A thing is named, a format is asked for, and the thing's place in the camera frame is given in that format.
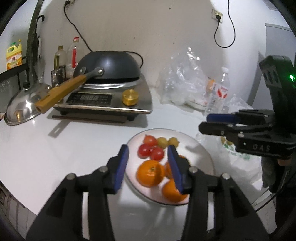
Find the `printed plastic bag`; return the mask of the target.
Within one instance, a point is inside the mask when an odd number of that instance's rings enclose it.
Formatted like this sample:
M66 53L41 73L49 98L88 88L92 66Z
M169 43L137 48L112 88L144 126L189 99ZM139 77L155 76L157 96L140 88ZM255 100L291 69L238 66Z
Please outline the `printed plastic bag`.
M262 177L261 158L236 152L225 137L197 133L196 140L208 151L217 175L228 173L236 183L253 184Z

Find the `gold cooker knob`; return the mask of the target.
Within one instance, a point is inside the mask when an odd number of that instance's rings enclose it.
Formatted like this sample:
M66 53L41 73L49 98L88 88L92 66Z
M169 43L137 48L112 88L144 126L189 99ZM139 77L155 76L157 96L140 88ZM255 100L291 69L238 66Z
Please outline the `gold cooker knob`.
M122 93L122 102L126 106L135 106L139 100L139 94L134 89L127 89Z

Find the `steel induction cooker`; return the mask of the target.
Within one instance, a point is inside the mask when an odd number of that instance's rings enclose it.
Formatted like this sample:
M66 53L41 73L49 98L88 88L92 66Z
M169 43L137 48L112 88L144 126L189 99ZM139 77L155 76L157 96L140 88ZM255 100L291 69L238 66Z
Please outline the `steel induction cooker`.
M138 93L135 105L123 103L126 91ZM152 112L152 95L143 75L136 81L116 84L84 84L54 105L61 115L108 114L125 116L133 121L140 114Z

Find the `steel pot lid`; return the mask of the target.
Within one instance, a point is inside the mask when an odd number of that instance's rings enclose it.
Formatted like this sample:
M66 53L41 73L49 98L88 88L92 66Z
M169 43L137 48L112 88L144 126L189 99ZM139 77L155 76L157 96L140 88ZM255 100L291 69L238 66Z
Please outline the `steel pot lid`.
M45 97L51 88L45 83L24 82L23 89L16 93L8 103L4 115L5 123L9 126L16 126L38 116L40 113L35 103Z

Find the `white round plate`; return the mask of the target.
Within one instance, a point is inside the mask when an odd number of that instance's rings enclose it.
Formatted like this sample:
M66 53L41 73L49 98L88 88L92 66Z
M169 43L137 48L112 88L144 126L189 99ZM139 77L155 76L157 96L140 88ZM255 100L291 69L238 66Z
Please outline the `white round plate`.
M165 205L189 202L189 169L214 175L209 153L192 137L164 128L140 132L128 143L125 175L130 186L145 199Z

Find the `large orange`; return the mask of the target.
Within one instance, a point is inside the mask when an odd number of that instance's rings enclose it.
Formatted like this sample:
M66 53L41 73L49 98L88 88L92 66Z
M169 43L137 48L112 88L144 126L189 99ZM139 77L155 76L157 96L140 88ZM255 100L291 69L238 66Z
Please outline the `large orange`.
M165 168L158 161L144 161L137 169L136 179L144 187L158 186L165 176Z

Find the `crumpled plastic bag right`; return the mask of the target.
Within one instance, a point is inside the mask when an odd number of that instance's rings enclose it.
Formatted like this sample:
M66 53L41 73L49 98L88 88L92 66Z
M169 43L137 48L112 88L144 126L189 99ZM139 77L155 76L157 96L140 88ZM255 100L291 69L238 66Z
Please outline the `crumpled plastic bag right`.
M228 113L239 112L244 109L253 109L252 106L247 104L242 98L234 94L228 101L226 106L228 107Z

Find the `yellow-green small fruit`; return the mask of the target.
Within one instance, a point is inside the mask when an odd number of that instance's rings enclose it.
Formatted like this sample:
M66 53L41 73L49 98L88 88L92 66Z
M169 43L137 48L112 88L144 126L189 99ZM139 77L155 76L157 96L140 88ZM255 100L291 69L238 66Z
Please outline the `yellow-green small fruit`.
M168 140L164 137L157 138L158 147L165 149L168 146Z

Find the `crumpled clear plastic bag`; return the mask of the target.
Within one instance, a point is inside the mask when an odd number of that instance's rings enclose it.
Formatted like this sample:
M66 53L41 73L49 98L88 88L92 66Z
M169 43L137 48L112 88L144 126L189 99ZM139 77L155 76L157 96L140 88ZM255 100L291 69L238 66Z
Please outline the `crumpled clear plastic bag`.
M159 73L156 91L163 104L189 104L194 108L205 109L208 104L208 82L200 57L191 47L187 47L172 56L169 66Z

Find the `yellow detergent jug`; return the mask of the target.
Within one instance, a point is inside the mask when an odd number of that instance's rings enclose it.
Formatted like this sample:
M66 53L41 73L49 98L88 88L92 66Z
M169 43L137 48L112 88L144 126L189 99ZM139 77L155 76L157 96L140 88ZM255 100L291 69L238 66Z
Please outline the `yellow detergent jug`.
M10 70L22 64L22 39L19 39L18 45L16 45L16 42L13 42L6 51L6 69Z

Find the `white wall socket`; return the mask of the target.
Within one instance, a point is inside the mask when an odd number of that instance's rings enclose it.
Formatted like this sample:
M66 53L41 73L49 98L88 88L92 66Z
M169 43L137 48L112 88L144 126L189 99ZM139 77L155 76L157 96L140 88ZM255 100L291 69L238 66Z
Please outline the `white wall socket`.
M212 9L211 11L212 19L216 20L219 23L222 23L223 21L223 14L216 9Z

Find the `clear water bottle red label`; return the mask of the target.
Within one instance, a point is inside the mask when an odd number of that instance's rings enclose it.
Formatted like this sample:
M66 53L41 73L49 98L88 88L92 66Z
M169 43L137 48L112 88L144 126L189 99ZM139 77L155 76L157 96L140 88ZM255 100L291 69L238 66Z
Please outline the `clear water bottle red label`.
M229 69L222 67L222 77L212 84L204 116L221 113L230 88Z

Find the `black wok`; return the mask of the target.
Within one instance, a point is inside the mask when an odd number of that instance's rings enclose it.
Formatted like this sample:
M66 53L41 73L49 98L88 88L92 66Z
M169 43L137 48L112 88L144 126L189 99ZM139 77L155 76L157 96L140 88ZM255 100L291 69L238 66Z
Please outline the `black wok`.
M83 85L89 79L99 80L138 80L140 66L129 52L95 51L85 55L74 71L73 78L50 89L45 97L35 103L38 112L46 113L62 98Z

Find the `small orange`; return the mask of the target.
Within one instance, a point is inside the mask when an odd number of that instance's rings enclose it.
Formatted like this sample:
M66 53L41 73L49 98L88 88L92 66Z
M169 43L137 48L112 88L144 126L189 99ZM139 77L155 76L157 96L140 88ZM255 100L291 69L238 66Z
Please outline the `small orange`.
M187 198L187 194L181 194L175 186L173 179L169 180L162 188L162 196L173 203L179 203Z
M179 179L186 173L189 162L185 156L178 156L178 158L170 158L165 163L166 177L169 179Z

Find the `red cherry tomato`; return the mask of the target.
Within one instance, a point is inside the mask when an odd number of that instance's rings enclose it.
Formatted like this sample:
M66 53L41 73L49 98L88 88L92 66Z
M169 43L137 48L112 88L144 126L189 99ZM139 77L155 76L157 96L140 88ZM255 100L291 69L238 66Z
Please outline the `red cherry tomato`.
M150 147L147 144L142 144L138 148L137 155L139 158L145 159L145 158L150 157L151 152L152 152L152 147Z

